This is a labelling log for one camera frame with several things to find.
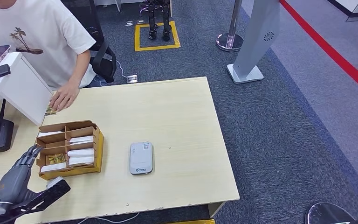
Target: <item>box compartment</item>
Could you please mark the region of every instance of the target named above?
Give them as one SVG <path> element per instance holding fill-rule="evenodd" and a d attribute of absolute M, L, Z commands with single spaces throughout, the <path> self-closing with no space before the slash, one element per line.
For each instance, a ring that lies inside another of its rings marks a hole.
<path fill-rule="evenodd" d="M 98 126 L 90 120 L 78 121 L 62 124 L 54 124 L 39 127 L 40 132 L 56 132 L 64 131 L 63 133 L 43 136 L 36 138 L 36 144 L 43 147 L 39 153 L 39 158 L 36 159 L 36 164 L 39 166 L 39 176 L 45 180 L 50 180 L 58 176 L 72 176 L 93 172 L 101 172 L 102 155 L 103 155 L 103 135 Z M 70 144 L 72 138 L 93 136 L 93 142 Z M 94 163 L 93 164 L 76 164 L 69 165 L 68 151 L 78 149 L 94 149 Z M 65 154 L 66 168 L 60 170 L 52 170 L 41 172 L 41 168 L 50 165 L 48 159 L 49 155 Z"/>

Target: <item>robotic arm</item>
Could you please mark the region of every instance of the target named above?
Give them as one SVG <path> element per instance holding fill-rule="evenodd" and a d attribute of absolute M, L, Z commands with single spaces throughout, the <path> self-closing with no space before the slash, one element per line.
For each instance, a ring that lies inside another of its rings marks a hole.
<path fill-rule="evenodd" d="M 43 211 L 70 190 L 62 177 L 42 192 L 28 189 L 31 167 L 41 150 L 37 145 L 30 147 L 0 180 L 0 224 L 14 224 L 22 215 Z"/>

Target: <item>light wood tabletop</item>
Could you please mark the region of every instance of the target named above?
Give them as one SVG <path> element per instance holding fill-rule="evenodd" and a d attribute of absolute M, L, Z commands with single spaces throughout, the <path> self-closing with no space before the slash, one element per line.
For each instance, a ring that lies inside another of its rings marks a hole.
<path fill-rule="evenodd" d="M 70 108 L 43 124 L 80 120 L 92 120 L 105 137 L 101 173 L 66 177 L 70 192 L 17 224 L 200 204 L 213 217 L 239 199 L 206 77 L 82 89 Z M 37 135 L 26 118 L 19 124 L 12 149 L 0 153 L 0 178 Z M 154 146 L 154 170 L 131 175 L 129 147 L 140 141 Z M 44 190 L 36 165 L 32 172 L 28 188 Z"/>

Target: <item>humanoid robot legs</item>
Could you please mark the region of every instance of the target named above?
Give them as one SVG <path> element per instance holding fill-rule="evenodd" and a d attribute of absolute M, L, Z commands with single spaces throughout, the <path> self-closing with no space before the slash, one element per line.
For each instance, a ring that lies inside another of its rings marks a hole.
<path fill-rule="evenodd" d="M 164 30 L 163 30 L 163 40 L 169 41 L 171 38 L 171 25 L 169 25 L 169 16 L 170 16 L 170 1 L 171 0 L 149 0 L 149 39 L 154 40 L 157 37 L 157 24 L 155 22 L 155 6 L 159 4 L 163 8 L 163 18 L 164 18 Z"/>

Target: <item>red line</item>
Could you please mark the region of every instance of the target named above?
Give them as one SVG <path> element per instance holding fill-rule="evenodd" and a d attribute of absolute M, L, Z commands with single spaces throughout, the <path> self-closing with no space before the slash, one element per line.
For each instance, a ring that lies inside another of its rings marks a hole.
<path fill-rule="evenodd" d="M 342 57 L 316 30 L 314 30 L 286 0 L 280 0 L 282 6 L 297 21 L 297 23 L 311 36 L 311 38 L 346 72 L 358 83 L 358 70 Z"/>

